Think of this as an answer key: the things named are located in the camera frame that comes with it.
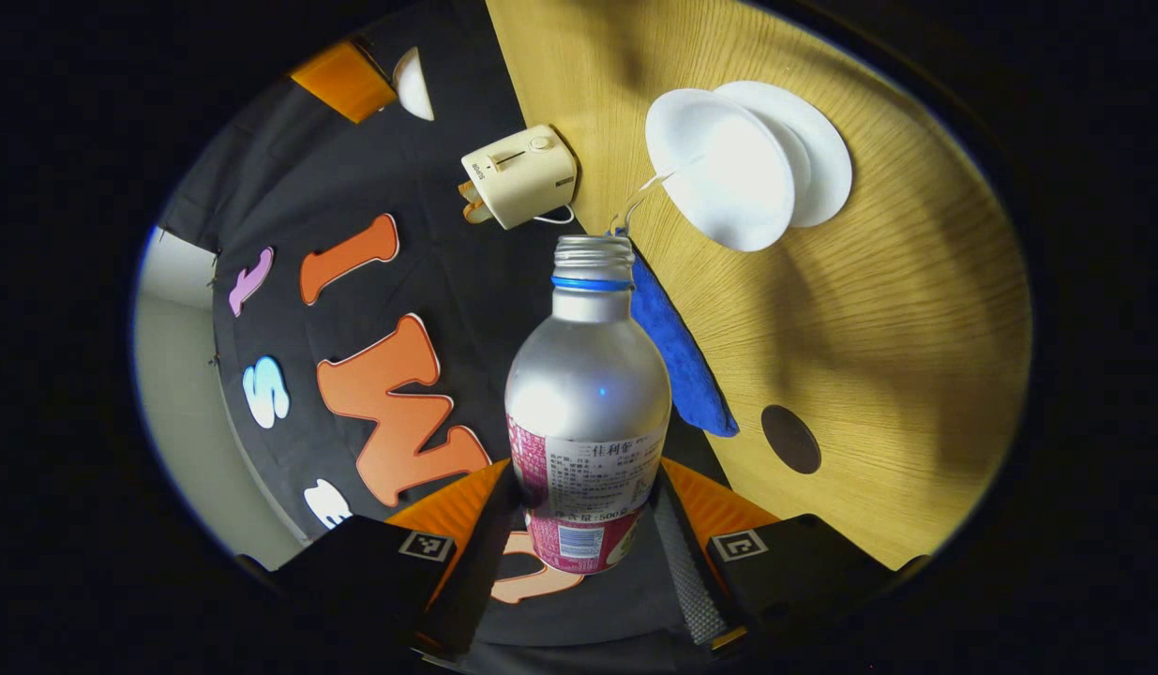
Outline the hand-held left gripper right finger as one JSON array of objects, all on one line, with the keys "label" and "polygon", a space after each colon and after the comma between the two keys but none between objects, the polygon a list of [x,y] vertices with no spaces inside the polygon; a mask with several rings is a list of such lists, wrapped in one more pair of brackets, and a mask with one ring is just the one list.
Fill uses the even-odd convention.
[{"label": "hand-held left gripper right finger", "polygon": [[823,518],[776,518],[672,458],[650,505],[687,633],[708,656],[811,641],[929,563],[888,567]]}]

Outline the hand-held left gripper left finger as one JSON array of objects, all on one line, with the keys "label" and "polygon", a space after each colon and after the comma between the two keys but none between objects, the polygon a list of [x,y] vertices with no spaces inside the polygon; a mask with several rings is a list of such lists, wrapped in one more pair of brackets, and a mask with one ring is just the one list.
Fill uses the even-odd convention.
[{"label": "hand-held left gripper left finger", "polygon": [[454,663],[471,650],[520,502],[503,460],[384,521],[346,518],[274,571],[236,560],[327,650]]}]

